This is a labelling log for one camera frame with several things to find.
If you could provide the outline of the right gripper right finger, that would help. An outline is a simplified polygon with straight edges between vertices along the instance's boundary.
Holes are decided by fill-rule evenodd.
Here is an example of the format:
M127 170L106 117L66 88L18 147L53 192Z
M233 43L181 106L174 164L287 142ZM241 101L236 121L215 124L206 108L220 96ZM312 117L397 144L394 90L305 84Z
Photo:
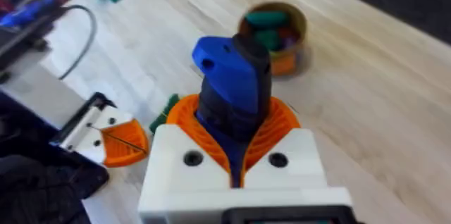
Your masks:
M292 110L271 98L270 111L247 147L243 188L316 188L328 185L313 132Z

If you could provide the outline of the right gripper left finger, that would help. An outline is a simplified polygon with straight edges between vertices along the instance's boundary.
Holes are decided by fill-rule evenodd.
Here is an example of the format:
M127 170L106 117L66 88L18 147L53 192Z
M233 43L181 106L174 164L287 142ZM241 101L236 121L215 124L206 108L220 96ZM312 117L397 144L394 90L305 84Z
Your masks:
M231 188L229 160L195 117L199 97L182 98L156 129L143 193L209 192Z

